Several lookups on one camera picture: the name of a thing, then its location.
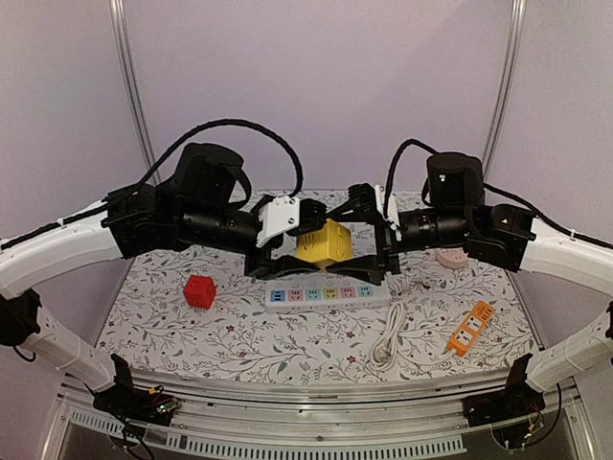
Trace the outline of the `white multicolour power strip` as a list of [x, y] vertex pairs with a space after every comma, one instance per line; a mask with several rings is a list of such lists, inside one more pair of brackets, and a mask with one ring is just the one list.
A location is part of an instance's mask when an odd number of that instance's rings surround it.
[[391, 302], [387, 285], [373, 286], [349, 279], [268, 283], [264, 306], [277, 313], [375, 309]]

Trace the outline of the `yellow cube socket adapter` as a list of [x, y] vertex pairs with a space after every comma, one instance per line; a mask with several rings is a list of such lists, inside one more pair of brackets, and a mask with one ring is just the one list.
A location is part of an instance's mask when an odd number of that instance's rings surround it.
[[320, 230], [297, 238], [296, 257], [319, 268], [348, 261], [352, 258], [351, 230], [328, 219]]

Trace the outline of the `red cube socket adapter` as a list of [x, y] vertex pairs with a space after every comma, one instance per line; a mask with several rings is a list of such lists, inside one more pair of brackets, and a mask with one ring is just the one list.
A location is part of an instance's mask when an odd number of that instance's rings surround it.
[[183, 288], [183, 295], [190, 307], [209, 310], [216, 299], [216, 285], [212, 278], [192, 275]]

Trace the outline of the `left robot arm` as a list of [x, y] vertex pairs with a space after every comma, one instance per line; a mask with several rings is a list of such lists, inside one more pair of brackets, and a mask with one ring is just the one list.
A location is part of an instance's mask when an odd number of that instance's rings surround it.
[[123, 416], [142, 408], [128, 364], [105, 355], [62, 326], [42, 305], [35, 287], [102, 262], [129, 260], [154, 250], [180, 252], [199, 245], [241, 254], [247, 276], [271, 280], [311, 273], [312, 263], [274, 258], [284, 236], [322, 228], [326, 208], [296, 193], [232, 200], [251, 189], [242, 157], [223, 146], [194, 141], [194, 131], [169, 147], [174, 173], [151, 185], [147, 177], [85, 209], [1, 243], [1, 343], [29, 350], [80, 379]]

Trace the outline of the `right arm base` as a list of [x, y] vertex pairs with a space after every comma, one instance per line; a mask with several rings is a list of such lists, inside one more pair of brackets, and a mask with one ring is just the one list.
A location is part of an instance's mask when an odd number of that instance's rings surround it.
[[496, 391], [463, 398], [463, 415], [470, 427], [502, 423], [524, 417], [518, 425], [493, 430], [494, 441], [503, 449], [522, 449], [531, 440], [534, 423], [528, 416], [540, 415], [545, 408], [543, 394], [527, 383], [527, 368], [532, 354], [516, 359], [505, 386]]

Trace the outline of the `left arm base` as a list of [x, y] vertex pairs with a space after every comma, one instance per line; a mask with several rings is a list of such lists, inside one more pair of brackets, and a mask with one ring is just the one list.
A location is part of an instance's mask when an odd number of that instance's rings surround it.
[[113, 385], [93, 393], [93, 406], [121, 420], [169, 426], [180, 401], [166, 393], [163, 385], [148, 390], [135, 387], [128, 363], [116, 354], [110, 357], [115, 366]]

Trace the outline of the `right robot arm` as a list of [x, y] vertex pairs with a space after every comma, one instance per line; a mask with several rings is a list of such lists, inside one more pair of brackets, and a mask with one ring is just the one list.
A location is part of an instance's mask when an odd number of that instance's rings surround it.
[[[428, 152], [424, 208], [399, 212], [392, 188], [401, 155], [410, 147]], [[338, 221], [363, 222], [375, 230], [374, 255], [328, 266], [329, 273], [378, 285], [400, 271], [401, 253], [460, 248], [469, 258], [511, 272], [553, 276], [597, 292], [612, 293], [612, 245], [567, 229], [527, 200], [489, 185], [479, 158], [437, 151], [417, 139], [394, 154], [386, 184], [357, 184], [346, 203], [330, 212]]]

